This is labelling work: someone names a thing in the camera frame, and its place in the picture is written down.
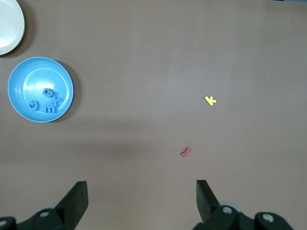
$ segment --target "blue bowl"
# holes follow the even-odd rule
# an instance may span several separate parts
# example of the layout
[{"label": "blue bowl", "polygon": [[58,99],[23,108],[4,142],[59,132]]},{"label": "blue bowl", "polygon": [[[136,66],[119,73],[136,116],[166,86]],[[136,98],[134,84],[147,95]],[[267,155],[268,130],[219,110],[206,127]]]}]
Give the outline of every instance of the blue bowl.
[{"label": "blue bowl", "polygon": [[8,93],[14,109],[35,122],[50,122],[70,107],[73,85],[69,73],[58,62],[33,57],[19,63],[11,73]]}]

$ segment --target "white plate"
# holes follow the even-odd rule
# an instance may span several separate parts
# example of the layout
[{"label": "white plate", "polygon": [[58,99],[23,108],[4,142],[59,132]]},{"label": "white plate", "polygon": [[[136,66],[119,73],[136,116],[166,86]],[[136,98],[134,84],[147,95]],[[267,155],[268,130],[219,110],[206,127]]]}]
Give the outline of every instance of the white plate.
[{"label": "white plate", "polygon": [[24,15],[16,0],[0,0],[0,55],[15,49],[24,36]]}]

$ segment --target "table surface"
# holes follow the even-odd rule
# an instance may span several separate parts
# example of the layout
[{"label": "table surface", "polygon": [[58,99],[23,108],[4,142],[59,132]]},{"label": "table surface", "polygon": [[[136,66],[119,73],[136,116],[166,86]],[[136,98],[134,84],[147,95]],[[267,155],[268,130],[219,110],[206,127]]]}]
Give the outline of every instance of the table surface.
[{"label": "table surface", "polygon": [[[24,39],[0,57],[0,216],[21,222],[86,180],[77,230],[190,230],[205,179],[252,218],[306,228],[307,4],[18,2]],[[55,122],[26,120],[8,98],[31,57],[71,75],[73,103]]]}]

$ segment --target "plate rim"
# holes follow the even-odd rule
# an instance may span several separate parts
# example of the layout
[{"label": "plate rim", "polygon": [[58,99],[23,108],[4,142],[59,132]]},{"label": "plate rim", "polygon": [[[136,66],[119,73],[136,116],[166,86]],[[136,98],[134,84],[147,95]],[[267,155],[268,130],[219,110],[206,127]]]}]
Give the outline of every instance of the plate rim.
[{"label": "plate rim", "polygon": [[[57,65],[59,65],[59,66],[65,71],[65,73],[66,73],[67,76],[69,77],[69,82],[68,82],[68,84],[71,84],[71,97],[70,97],[71,99],[68,101],[68,107],[67,107],[65,110],[63,110],[63,112],[62,112],[62,114],[61,114],[60,116],[58,116],[58,117],[56,117],[56,118],[52,118],[52,119],[47,120],[47,121],[36,121],[36,120],[30,119],[30,118],[24,116],[23,114],[21,114],[21,113],[17,110],[17,108],[14,106],[14,104],[13,104],[13,102],[12,102],[12,99],[11,99],[11,96],[10,96],[10,89],[9,89],[9,87],[10,87],[10,82],[11,82],[11,78],[12,78],[13,73],[15,72],[15,70],[16,70],[21,64],[23,64],[24,62],[27,62],[27,61],[29,61],[29,60],[32,60],[32,59],[46,59],[46,60],[48,60],[48,61],[51,61],[51,62],[56,63]],[[27,120],[30,120],[30,121],[33,121],[33,122],[39,122],[39,123],[48,123],[48,122],[55,121],[55,120],[59,119],[60,117],[62,117],[62,116],[68,111],[68,109],[70,108],[70,106],[71,106],[71,104],[72,104],[72,101],[73,101],[73,94],[74,94],[73,82],[72,82],[71,76],[70,76],[70,74],[68,73],[68,71],[67,71],[59,62],[57,62],[56,60],[53,60],[53,59],[51,59],[51,58],[48,58],[48,57],[30,57],[30,58],[28,58],[28,59],[23,60],[22,62],[20,62],[20,63],[13,69],[13,71],[11,72],[11,75],[10,75],[9,80],[8,80],[8,87],[7,87],[7,89],[8,89],[8,96],[9,96],[11,105],[12,105],[13,108],[16,110],[16,112],[18,112],[22,117],[26,118]]]},{"label": "plate rim", "polygon": [[24,37],[24,32],[25,32],[25,19],[24,19],[24,13],[23,10],[21,9],[20,4],[17,2],[17,0],[0,0],[2,2],[8,2],[10,6],[12,6],[13,9],[18,10],[18,17],[22,18],[23,20],[23,24],[22,24],[22,33],[20,33],[20,35],[18,36],[18,39],[16,39],[16,43],[13,43],[14,45],[11,47],[10,45],[12,43],[10,43],[8,46],[5,46],[4,48],[0,48],[0,56],[10,53],[12,50],[14,50],[22,41],[23,37]]}]

